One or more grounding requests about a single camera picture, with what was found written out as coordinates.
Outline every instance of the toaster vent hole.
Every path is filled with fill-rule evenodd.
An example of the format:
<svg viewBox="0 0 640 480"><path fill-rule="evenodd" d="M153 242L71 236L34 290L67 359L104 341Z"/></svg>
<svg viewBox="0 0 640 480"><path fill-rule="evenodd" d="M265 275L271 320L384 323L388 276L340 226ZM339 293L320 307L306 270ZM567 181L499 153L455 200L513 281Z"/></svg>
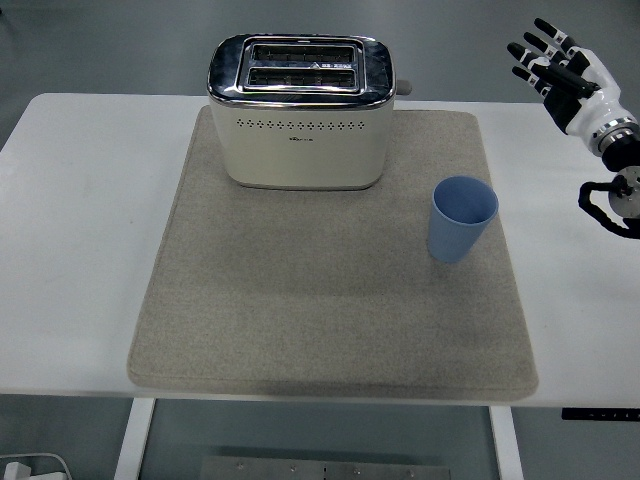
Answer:
<svg viewBox="0 0 640 480"><path fill-rule="evenodd" d="M365 123L364 122L318 122L318 123L314 123L314 122L298 122L298 123L294 123L294 122L274 122L272 120L242 120L241 118L236 120L236 124L239 127L249 127L249 128L269 128L271 130L278 129L278 130L284 130L284 129L288 129L288 130L294 130L294 129L298 129L298 130L329 130L329 131L333 131L333 130L364 130L365 128Z"/></svg>

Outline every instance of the beige mat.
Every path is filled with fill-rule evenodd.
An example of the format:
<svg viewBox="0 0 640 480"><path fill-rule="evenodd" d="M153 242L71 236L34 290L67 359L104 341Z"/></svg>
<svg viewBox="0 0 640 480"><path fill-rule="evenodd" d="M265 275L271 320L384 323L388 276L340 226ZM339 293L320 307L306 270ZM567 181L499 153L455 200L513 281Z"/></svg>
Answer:
<svg viewBox="0 0 640 480"><path fill-rule="evenodd" d="M475 117L396 111L381 180L238 186L208 107L138 320L138 385L203 393L514 400L537 375L499 217L461 263L426 246L430 192L489 181Z"/></svg>

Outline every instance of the robot finger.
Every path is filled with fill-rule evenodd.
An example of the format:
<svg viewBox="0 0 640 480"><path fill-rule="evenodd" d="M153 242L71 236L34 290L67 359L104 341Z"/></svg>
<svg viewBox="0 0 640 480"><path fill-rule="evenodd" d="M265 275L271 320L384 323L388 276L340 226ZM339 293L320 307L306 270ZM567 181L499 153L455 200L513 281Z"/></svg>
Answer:
<svg viewBox="0 0 640 480"><path fill-rule="evenodd" d="M536 18L533 23L536 27L553 38L553 41L556 43L556 45L559 45L562 51L566 53L569 58L572 58L575 55L577 49L580 48L580 46L575 42L573 38L571 38L563 31L558 30L550 23L545 22L541 18Z"/></svg>
<svg viewBox="0 0 640 480"><path fill-rule="evenodd" d="M540 50L543 55L552 62L559 63L562 66L565 66L567 63L569 63L569 58L564 53L562 53L557 48L552 47L541 38L536 37L534 34L526 32L524 34L524 39L531 45L536 47L538 50Z"/></svg>
<svg viewBox="0 0 640 480"><path fill-rule="evenodd" d="M537 77L530 71L525 70L524 68L513 67L511 71L516 77L523 79L525 82L531 85L535 89L535 91L542 96L542 98L545 98L547 96L547 93L549 93L549 90L551 90L551 85L549 85L544 80L540 80L539 77Z"/></svg>
<svg viewBox="0 0 640 480"><path fill-rule="evenodd" d="M580 75L546 57L536 55L518 43L511 42L507 50L531 73L574 98L589 98L600 88L596 83L586 81Z"/></svg>

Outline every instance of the power plug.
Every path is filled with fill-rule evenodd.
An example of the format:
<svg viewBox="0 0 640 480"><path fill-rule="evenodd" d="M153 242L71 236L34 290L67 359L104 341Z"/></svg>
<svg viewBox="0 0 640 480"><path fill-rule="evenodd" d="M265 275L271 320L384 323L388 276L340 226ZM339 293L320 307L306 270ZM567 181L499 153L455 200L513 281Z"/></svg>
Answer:
<svg viewBox="0 0 640 480"><path fill-rule="evenodd" d="M4 480L29 480L31 478L31 467L20 462L11 462L4 469Z"/></svg>
<svg viewBox="0 0 640 480"><path fill-rule="evenodd" d="M54 472L31 476L30 467L19 462L11 462L4 469L3 480L67 480L67 475L62 472Z"/></svg>

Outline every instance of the plastic cup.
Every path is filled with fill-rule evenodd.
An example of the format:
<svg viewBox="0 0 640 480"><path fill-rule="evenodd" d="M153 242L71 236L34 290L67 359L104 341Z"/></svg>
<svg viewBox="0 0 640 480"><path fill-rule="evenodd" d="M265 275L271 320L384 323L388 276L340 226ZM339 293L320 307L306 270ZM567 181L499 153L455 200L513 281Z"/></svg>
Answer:
<svg viewBox="0 0 640 480"><path fill-rule="evenodd" d="M485 182L464 175L445 178L431 196L429 253L442 262L459 262L497 213L498 197Z"/></svg>

